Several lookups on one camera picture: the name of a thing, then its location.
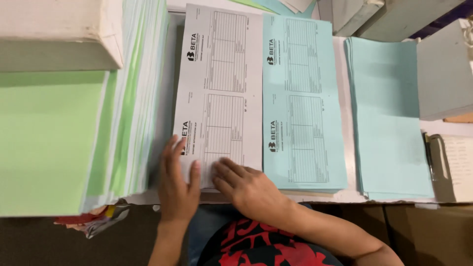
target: forearm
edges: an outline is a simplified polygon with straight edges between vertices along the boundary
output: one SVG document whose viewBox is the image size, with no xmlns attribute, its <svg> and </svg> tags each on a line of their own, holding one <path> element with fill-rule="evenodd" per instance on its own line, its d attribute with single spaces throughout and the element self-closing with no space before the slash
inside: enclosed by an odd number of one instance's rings
<svg viewBox="0 0 473 266">
<path fill-rule="evenodd" d="M 276 227 L 320 245 L 338 256 L 353 259 L 376 252 L 383 242 L 359 226 L 325 213 L 316 212 L 293 201 L 288 204 Z"/>
<path fill-rule="evenodd" d="M 188 223 L 160 222 L 148 266 L 175 266 L 179 261 Z"/>
</svg>

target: stack of green paper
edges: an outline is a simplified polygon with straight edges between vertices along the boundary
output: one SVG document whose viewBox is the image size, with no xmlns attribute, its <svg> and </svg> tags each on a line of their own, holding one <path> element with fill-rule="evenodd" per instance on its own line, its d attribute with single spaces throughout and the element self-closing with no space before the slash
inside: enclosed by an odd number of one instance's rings
<svg viewBox="0 0 473 266">
<path fill-rule="evenodd" d="M 146 189 L 168 14 L 123 2 L 124 68 L 0 73 L 0 216 L 73 215 Z"/>
<path fill-rule="evenodd" d="M 357 174 L 370 199 L 433 197 L 419 125 L 415 42 L 345 41 Z"/>
</svg>

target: form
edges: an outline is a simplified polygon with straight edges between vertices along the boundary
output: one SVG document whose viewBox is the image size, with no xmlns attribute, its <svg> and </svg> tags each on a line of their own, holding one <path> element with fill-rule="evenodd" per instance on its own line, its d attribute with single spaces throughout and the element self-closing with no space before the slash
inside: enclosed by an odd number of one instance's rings
<svg viewBox="0 0 473 266">
<path fill-rule="evenodd" d="M 278 188 L 346 188 L 332 25 L 263 16 L 263 170 Z"/>
<path fill-rule="evenodd" d="M 262 169 L 262 27 L 260 15 L 186 7 L 174 134 L 187 138 L 186 178 L 201 160 L 201 188 L 221 157 Z"/>
</svg>

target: table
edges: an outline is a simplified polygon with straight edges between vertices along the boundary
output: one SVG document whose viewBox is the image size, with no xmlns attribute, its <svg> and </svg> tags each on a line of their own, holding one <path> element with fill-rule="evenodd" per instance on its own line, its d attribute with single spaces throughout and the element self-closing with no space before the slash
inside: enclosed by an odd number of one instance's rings
<svg viewBox="0 0 473 266">
<path fill-rule="evenodd" d="M 185 0 L 170 0 L 168 3 L 173 9 L 177 9 L 174 6 L 176 3 L 182 4 Z M 208 0 L 194 0 L 193 3 L 198 2 L 199 4 L 207 3 Z M 235 10 L 241 10 L 247 12 L 248 10 L 253 13 L 262 13 L 262 10 L 254 9 L 251 7 L 243 6 L 236 3 L 229 2 L 226 0 L 215 0 L 216 7 L 232 8 Z M 177 83 L 179 80 L 179 63 L 181 59 L 182 49 L 182 38 L 184 33 L 184 20 L 185 14 L 180 12 L 170 12 L 170 22 L 166 41 L 166 59 L 165 68 L 163 70 L 162 88 L 159 91 L 159 103 L 158 113 L 156 121 L 156 134 L 153 146 L 153 152 L 151 154 L 151 165 L 150 168 L 154 168 L 158 162 L 159 153 L 163 149 L 167 139 L 172 134 L 172 124 L 174 120 L 174 103 L 177 91 Z M 321 194 L 316 193 L 305 193 L 305 192 L 285 192 L 289 198 L 296 202 L 323 202 L 323 203 L 392 203 L 399 202 L 399 200 L 383 200 L 383 201 L 372 201 L 365 198 L 360 192 L 357 191 L 357 178 L 356 178 L 356 164 L 355 164 L 355 149 L 353 139 L 353 120 L 351 111 L 351 97 L 350 97 L 350 86 L 348 81 L 348 71 L 345 60 L 345 52 L 343 48 L 343 40 L 341 37 L 334 37 L 334 49 L 335 49 L 335 64 L 337 68 L 337 83 L 339 89 L 339 102 L 342 115 L 342 134 L 345 146 L 345 164 L 348 177 L 348 188 L 339 191 L 334 194 L 333 197 L 320 196 Z M 457 134 L 473 137 L 473 124 L 454 124 L 444 123 L 442 121 L 421 121 L 420 126 L 424 131 L 429 134 L 442 133 L 442 134 Z M 150 189 L 140 195 L 132 195 L 125 199 L 132 204 L 159 204 L 156 180 L 150 180 Z M 224 202 L 224 198 L 219 193 L 207 193 L 208 190 L 204 190 L 201 197 L 201 203 L 220 203 Z M 434 198 L 420 198 L 420 199 L 402 199 L 405 202 L 413 203 L 434 203 Z"/>
</svg>

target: light blue paper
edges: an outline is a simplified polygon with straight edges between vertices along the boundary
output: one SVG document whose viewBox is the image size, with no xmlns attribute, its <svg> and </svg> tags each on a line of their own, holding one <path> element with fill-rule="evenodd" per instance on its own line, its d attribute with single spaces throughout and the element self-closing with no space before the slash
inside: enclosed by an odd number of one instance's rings
<svg viewBox="0 0 473 266">
<path fill-rule="evenodd" d="M 419 126 L 416 43 L 351 37 L 345 51 L 362 191 L 372 199 L 433 197 Z"/>
<path fill-rule="evenodd" d="M 280 15 L 297 18 L 311 18 L 312 11 L 314 11 L 314 7 L 316 4 L 316 1 L 313 1 L 306 9 L 306 11 L 304 11 L 303 13 L 298 12 L 297 14 L 294 14 L 294 12 L 287 8 L 283 3 L 279 2 L 279 0 L 253 0 L 253 2 L 258 3 L 268 9 L 271 9 L 272 11 Z"/>
<path fill-rule="evenodd" d="M 264 14 L 263 168 L 281 189 L 347 187 L 329 22 Z"/>
</svg>

